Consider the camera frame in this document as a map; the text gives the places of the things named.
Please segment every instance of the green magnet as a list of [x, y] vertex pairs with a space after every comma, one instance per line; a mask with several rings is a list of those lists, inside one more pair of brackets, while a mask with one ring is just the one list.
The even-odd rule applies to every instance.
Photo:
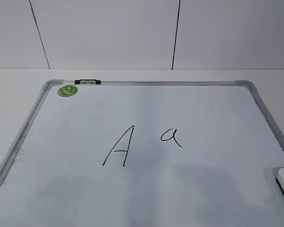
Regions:
[[78, 92], [78, 88], [74, 85], [66, 85], [58, 90], [58, 95], [61, 97], [70, 97]]

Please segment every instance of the white wall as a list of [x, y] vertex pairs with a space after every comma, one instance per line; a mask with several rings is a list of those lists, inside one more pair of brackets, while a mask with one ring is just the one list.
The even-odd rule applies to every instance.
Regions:
[[28, 0], [0, 0], [0, 68], [48, 68]]
[[32, 0], [52, 69], [170, 69], [177, 0]]
[[[31, 0], [52, 69], [171, 69], [178, 0]], [[48, 68], [29, 0], [0, 0], [0, 68]], [[174, 69], [284, 69], [284, 0], [181, 0]]]
[[284, 0], [182, 0], [174, 69], [284, 69]]

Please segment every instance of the whiteboard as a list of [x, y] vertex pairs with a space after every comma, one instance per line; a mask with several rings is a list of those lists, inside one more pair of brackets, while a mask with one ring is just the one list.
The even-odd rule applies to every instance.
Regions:
[[246, 87], [140, 85], [45, 89], [0, 226], [284, 227], [284, 151]]

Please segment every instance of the table surface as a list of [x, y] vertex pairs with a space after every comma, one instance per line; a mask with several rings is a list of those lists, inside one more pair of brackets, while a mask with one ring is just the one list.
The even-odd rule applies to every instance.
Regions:
[[0, 165], [50, 79], [119, 81], [249, 80], [284, 134], [284, 70], [11, 70], [0, 69]]

